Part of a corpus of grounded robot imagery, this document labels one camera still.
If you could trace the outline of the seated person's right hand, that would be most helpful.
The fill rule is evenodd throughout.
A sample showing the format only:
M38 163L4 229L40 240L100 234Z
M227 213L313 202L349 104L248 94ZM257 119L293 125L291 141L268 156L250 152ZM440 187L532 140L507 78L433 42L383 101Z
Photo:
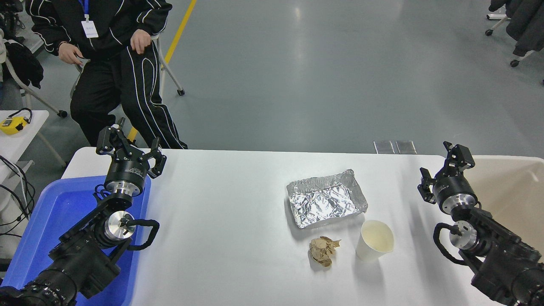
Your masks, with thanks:
M83 54L80 52L80 49L66 41L60 43L58 57L67 64L83 65Z

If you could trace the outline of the seated person's left hand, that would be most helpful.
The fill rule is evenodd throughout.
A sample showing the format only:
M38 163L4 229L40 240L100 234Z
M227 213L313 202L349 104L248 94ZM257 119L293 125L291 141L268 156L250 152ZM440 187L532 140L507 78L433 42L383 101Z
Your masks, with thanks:
M151 45L151 35L142 29L134 31L130 39L130 46L137 54L144 54L146 47Z

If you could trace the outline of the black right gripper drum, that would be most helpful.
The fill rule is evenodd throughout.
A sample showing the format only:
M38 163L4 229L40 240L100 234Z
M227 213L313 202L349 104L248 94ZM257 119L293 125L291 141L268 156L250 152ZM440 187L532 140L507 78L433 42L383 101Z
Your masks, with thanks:
M438 204L442 204L447 198L457 194L468 194L474 198L474 190L462 175L437 179L433 185L433 195Z

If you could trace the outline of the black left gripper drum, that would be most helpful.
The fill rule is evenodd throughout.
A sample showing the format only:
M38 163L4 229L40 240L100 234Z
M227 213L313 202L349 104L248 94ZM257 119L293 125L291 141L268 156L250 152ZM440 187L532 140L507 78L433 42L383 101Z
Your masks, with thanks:
M148 162L139 161L139 158L142 157L142 155L144 155L142 152L134 152L124 159L123 156L114 154L111 157L111 164L105 179L105 185L117 181L124 181L135 186L144 186Z

